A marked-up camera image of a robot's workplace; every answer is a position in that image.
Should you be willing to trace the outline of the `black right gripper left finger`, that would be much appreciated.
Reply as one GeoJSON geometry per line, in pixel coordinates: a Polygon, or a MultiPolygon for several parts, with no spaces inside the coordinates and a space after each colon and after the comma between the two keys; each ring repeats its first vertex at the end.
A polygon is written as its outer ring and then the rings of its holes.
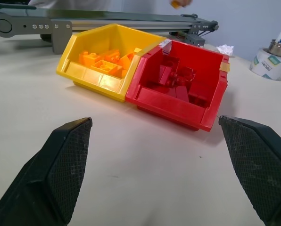
{"type": "Polygon", "coordinates": [[[0,226],[66,226],[85,174],[91,118],[68,122],[19,171],[0,199],[0,226]]]}

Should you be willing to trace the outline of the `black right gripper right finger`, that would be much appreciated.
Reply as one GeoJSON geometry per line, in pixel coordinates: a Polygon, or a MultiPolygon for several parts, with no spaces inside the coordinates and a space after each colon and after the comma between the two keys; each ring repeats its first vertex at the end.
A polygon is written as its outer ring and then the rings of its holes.
{"type": "Polygon", "coordinates": [[[254,210],[266,226],[281,226],[281,137],[270,127],[220,116],[231,162],[254,210]]]}

